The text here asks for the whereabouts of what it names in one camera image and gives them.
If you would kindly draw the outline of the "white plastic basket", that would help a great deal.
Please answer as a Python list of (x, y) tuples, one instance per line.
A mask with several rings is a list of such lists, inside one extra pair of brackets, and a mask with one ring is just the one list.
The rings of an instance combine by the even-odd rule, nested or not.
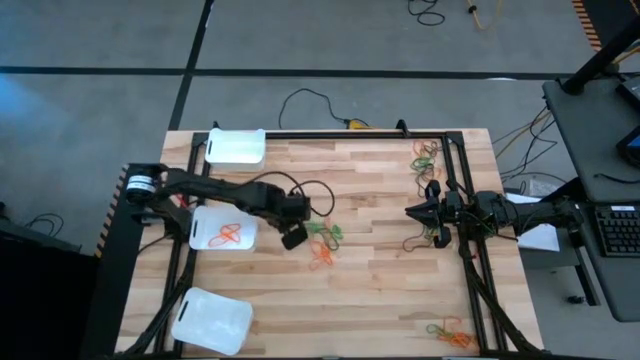
[(171, 327), (171, 336), (181, 342), (233, 356), (244, 346), (252, 325), (249, 302), (190, 288)]
[(222, 130), (209, 131), (205, 161), (215, 170), (228, 172), (258, 172), (266, 160), (266, 131)]
[[(218, 248), (209, 248), (208, 241), (219, 234), (225, 224), (241, 225), (241, 241)], [(199, 251), (251, 251), (256, 242), (257, 220), (231, 205), (198, 206), (193, 213), (189, 246)]]

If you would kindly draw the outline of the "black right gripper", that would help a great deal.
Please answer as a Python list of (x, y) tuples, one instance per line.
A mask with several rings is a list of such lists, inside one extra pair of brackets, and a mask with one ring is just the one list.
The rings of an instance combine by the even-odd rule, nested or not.
[(469, 209), (469, 203), (464, 201), (466, 204), (465, 210), (460, 213), (458, 221), (448, 222), (445, 218), (444, 198), (440, 200), (440, 195), (440, 183), (437, 180), (431, 180), (426, 186), (426, 200), (420, 204), (405, 208), (406, 215), (426, 227), (435, 228), (437, 230), (437, 235), (434, 237), (433, 241), (433, 245), (436, 248), (445, 248), (451, 242), (451, 230), (447, 227), (447, 224), (449, 224), (454, 225), (457, 229), (459, 247), (461, 249), (469, 249), (468, 226), (465, 224), (465, 217), (463, 215), (463, 213)]

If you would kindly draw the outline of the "black diagonal pole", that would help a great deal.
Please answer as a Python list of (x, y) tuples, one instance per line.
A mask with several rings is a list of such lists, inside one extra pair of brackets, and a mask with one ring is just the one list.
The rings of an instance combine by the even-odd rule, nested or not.
[(575, 74), (561, 83), (562, 90), (570, 95), (581, 93), (589, 81), (611, 64), (638, 38), (640, 38), (640, 15), (637, 15)]

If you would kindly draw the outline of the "clear plastic bag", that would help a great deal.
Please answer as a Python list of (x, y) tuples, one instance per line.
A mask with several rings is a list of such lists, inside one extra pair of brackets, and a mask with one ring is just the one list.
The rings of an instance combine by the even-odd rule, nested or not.
[(558, 188), (558, 185), (542, 181), (537, 178), (530, 178), (521, 182), (520, 194), (530, 197), (544, 198), (556, 191)]

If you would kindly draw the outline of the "orange black striped platform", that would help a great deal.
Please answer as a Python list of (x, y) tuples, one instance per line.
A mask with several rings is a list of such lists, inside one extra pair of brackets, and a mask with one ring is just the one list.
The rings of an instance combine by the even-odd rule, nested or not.
[(600, 51), (640, 16), (640, 0), (571, 0), (587, 41)]

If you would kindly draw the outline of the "black flat device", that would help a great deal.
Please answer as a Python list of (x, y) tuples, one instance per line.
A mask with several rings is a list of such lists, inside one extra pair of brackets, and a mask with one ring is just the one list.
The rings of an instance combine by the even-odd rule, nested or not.
[(629, 104), (640, 107), (640, 76), (621, 82), (616, 92)]

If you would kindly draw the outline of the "black keyboard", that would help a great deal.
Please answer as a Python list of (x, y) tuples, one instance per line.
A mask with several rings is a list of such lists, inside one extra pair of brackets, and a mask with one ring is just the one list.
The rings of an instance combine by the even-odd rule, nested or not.
[(599, 206), (594, 210), (598, 238), (606, 257), (640, 258), (640, 208)]

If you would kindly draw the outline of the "black tablet blue screen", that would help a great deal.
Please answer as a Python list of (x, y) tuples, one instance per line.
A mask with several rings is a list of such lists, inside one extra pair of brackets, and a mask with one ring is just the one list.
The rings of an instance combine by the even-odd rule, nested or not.
[(618, 155), (629, 165), (640, 168), (640, 126), (616, 144)]

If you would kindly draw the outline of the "black aluminium rig frame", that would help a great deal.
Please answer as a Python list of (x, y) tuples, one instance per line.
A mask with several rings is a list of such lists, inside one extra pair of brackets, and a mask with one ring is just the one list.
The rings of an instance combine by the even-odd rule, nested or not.
[[(258, 219), (257, 245), (251, 251), (198, 252), (193, 284), (203, 290), (249, 302), (253, 322), (237, 358), (381, 358), (478, 355), (517, 350), (504, 327), (490, 315), (480, 295), (470, 298), (457, 229), (444, 249), (433, 246), (407, 253), (405, 238), (421, 224), (404, 208), (425, 201), (417, 196), (409, 164), (415, 141), (427, 133), (446, 133), (453, 170), (467, 191), (503, 192), (488, 130), (275, 131), (267, 140), (265, 170), (282, 171), (299, 181), (318, 179), (334, 192), (332, 225), (344, 239), (333, 265), (311, 271), (310, 245), (287, 251), (281, 235)], [(500, 237), (477, 247), (474, 266), (484, 279), (491, 271), (497, 301), (532, 345), (544, 347), (515, 241)], [(115, 351), (129, 348), (160, 307), (170, 261), (168, 240), (137, 257)], [(475, 345), (452, 347), (429, 334), (445, 316), (463, 320), (460, 332)]]

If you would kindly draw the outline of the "white paper sheet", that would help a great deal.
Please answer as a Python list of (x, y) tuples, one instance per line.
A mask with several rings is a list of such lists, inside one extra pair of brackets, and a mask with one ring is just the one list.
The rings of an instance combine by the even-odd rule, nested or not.
[[(540, 198), (526, 195), (507, 193), (506, 198), (515, 204), (537, 203)], [(517, 236), (518, 247), (521, 249), (559, 252), (560, 246), (556, 228), (543, 224)]]

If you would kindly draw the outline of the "black cabinet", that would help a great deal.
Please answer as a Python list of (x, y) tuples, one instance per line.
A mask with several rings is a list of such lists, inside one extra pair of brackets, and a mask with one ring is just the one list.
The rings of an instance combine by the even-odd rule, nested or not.
[(78, 360), (98, 263), (0, 219), (0, 360)]

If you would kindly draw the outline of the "grey desk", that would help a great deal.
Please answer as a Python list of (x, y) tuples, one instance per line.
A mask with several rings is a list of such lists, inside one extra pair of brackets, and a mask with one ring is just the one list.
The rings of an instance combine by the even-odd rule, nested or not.
[(627, 164), (616, 144), (640, 126), (640, 111), (623, 100), (616, 79), (587, 83), (577, 95), (558, 81), (542, 85), (544, 98), (577, 173), (580, 233), (595, 277), (614, 319), (640, 322), (640, 257), (607, 257), (595, 208), (632, 206), (640, 212), (640, 169)]

